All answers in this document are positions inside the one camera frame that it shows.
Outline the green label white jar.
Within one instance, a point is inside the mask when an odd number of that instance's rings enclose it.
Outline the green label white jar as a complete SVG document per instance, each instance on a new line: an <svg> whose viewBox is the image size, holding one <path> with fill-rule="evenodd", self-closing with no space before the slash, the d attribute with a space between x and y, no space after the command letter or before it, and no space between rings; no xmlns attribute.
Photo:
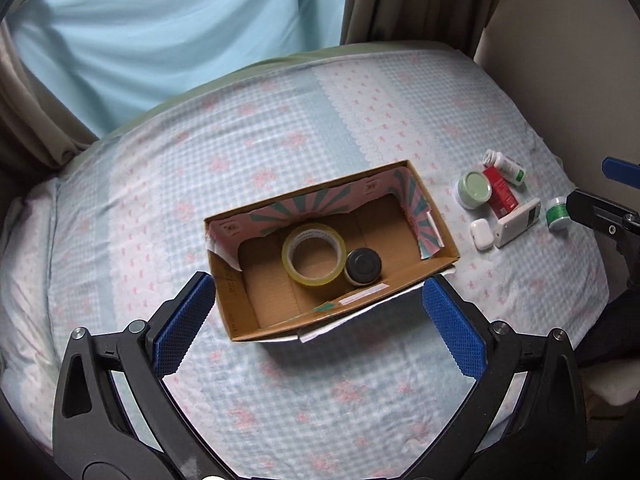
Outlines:
<svg viewBox="0 0 640 480"><path fill-rule="evenodd" d="M547 228L552 231L563 231L572 223L566 208L566 197L553 197L546 203Z"/></svg>

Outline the white remote control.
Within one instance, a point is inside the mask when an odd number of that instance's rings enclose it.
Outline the white remote control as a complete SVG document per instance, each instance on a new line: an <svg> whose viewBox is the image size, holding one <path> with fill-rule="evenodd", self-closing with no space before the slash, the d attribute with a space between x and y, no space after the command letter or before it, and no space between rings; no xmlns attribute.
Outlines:
<svg viewBox="0 0 640 480"><path fill-rule="evenodd" d="M533 198L528 203L513 209L510 214L500 218L494 234L494 245L503 248L525 233L537 221L541 211L541 201Z"/></svg>

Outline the red small box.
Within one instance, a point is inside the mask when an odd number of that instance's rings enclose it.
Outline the red small box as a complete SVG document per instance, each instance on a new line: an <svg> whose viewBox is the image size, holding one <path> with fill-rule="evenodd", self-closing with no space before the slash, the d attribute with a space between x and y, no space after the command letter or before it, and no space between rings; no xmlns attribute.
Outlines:
<svg viewBox="0 0 640 480"><path fill-rule="evenodd" d="M505 217L514 211L514 209L518 208L518 200L512 193L509 183L498 173L495 167L485 168L483 174L487 178L491 188L488 205L498 219Z"/></svg>

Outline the white pill bottle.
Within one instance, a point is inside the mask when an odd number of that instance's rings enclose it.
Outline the white pill bottle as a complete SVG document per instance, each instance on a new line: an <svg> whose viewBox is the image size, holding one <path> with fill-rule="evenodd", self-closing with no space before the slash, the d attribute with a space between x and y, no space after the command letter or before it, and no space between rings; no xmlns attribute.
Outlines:
<svg viewBox="0 0 640 480"><path fill-rule="evenodd" d="M494 167L499 174L513 185L520 186L524 183L526 169L503 154L503 152L487 150L483 156L483 165L486 168Z"/></svg>

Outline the white earbuds case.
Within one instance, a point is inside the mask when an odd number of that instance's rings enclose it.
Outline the white earbuds case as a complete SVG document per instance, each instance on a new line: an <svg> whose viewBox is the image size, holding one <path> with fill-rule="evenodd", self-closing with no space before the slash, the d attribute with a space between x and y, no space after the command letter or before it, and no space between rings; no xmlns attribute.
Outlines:
<svg viewBox="0 0 640 480"><path fill-rule="evenodd" d="M469 232L475 249L478 252L487 252L494 247L494 233L489 222L484 219L476 219L471 222Z"/></svg>

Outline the pale green lid jar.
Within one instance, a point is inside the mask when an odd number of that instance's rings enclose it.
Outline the pale green lid jar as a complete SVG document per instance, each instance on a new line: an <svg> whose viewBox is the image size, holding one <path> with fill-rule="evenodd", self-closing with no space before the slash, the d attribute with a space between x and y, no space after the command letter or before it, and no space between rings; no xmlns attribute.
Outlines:
<svg viewBox="0 0 640 480"><path fill-rule="evenodd" d="M492 189L487 177L480 171L467 171L454 187L456 200L464 209L477 209L491 199Z"/></svg>

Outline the black lid small jar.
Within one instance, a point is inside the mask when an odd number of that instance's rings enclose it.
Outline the black lid small jar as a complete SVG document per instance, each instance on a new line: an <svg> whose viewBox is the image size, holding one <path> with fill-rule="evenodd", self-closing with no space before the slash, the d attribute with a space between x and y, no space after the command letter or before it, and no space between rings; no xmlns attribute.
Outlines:
<svg viewBox="0 0 640 480"><path fill-rule="evenodd" d="M352 250L346 258L344 274L350 284L361 287L374 283L382 273L382 260L378 253L367 247Z"/></svg>

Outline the yellow tape roll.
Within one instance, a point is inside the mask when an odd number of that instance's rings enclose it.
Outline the yellow tape roll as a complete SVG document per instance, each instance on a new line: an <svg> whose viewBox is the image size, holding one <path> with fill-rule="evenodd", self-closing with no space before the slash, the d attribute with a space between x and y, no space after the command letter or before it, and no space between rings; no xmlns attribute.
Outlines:
<svg viewBox="0 0 640 480"><path fill-rule="evenodd" d="M341 235L321 223L294 229L282 246L282 266L292 280L307 287L330 284L343 272L346 245Z"/></svg>

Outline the checkered floral bed sheet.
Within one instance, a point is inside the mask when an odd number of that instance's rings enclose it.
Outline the checkered floral bed sheet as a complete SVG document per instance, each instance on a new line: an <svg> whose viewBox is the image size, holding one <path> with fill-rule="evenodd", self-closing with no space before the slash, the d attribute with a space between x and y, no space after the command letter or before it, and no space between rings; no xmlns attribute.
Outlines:
<svg viewBox="0 0 640 480"><path fill-rule="evenodd" d="M208 267L204 221L298 188L408 160L450 229L451 283L514 330L578 342L608 302L581 226L537 222L478 252L452 189L484 153L526 169L521 200L572 182L509 97L456 51L378 52L289 67L181 103L108 139L56 182L49 316L60 364L78 326L118 332ZM417 292L313 341L236 344L209 315L167 385L242 476L393 478L471 387Z"/></svg>

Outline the cardboard box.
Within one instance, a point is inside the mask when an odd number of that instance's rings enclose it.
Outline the cardboard box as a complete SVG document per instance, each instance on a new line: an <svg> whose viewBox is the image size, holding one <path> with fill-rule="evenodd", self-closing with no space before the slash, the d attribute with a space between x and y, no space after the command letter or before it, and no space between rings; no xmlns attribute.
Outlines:
<svg viewBox="0 0 640 480"><path fill-rule="evenodd" d="M320 287L294 282L282 266L282 246L309 223L340 234L347 255L359 247L375 250L381 276L361 287L350 284L344 270ZM402 294L460 257L408 160L215 214L205 221L205 235L216 303L233 341L295 337Z"/></svg>

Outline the green mattress cover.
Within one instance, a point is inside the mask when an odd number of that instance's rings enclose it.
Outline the green mattress cover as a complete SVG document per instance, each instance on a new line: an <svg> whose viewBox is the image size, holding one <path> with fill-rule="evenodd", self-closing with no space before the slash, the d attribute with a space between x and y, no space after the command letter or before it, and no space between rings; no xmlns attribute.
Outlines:
<svg viewBox="0 0 640 480"><path fill-rule="evenodd" d="M196 99L205 93L217 91L219 88L232 86L232 84L242 84L242 82L254 77L261 77L263 74L286 70L289 67L303 65L308 63L320 62L322 60L330 60L331 58L342 58L349 55L360 55L378 52L396 52L396 51L453 51L454 48L447 46L443 42L430 40L392 40L392 41L373 41L362 42L361 44L343 44L342 46L323 48L308 52L298 52L280 58L268 58L257 63L253 63L234 70L230 74L207 81L188 91L172 96L170 99L161 102L150 110L139 114L134 119L126 122L125 125L113 130L103 138L90 143L84 150L75 155L65 166L66 171L70 171L71 166L81 164L89 155L100 148L108 139L117 138L128 133L134 128L149 122L154 117L163 114L166 110L180 105L183 102Z"/></svg>

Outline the right brown curtain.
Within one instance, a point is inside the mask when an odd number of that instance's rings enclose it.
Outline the right brown curtain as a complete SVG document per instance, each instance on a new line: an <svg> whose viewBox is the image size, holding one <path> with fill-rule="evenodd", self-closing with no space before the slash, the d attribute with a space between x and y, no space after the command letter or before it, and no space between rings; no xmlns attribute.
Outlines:
<svg viewBox="0 0 640 480"><path fill-rule="evenodd" d="M472 58L499 0L345 0L341 43L437 41Z"/></svg>

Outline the brown curtain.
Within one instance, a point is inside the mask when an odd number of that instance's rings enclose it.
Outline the brown curtain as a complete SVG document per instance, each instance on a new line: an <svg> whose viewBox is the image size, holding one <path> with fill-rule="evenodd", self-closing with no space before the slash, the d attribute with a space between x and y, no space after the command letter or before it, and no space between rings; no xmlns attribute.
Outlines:
<svg viewBox="0 0 640 480"><path fill-rule="evenodd" d="M345 0L341 43L437 41L472 58L499 0Z"/></svg>
<svg viewBox="0 0 640 480"><path fill-rule="evenodd" d="M1 22L1 161L17 171L58 170L98 137L24 65Z"/></svg>

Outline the left brown curtain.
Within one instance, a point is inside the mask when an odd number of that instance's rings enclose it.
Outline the left brown curtain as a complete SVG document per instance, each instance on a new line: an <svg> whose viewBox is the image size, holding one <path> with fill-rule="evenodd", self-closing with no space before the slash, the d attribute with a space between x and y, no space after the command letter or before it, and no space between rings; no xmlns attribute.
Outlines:
<svg viewBox="0 0 640 480"><path fill-rule="evenodd" d="M1 161L17 171L58 170L98 137L24 65L1 22Z"/></svg>

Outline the light blue hanging cloth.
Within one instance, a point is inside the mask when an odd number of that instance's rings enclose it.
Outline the light blue hanging cloth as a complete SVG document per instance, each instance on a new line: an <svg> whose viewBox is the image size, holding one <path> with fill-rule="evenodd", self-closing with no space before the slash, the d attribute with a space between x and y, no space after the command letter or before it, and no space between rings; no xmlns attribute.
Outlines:
<svg viewBox="0 0 640 480"><path fill-rule="evenodd" d="M26 0L18 56L96 136L268 58L336 46L345 0Z"/></svg>

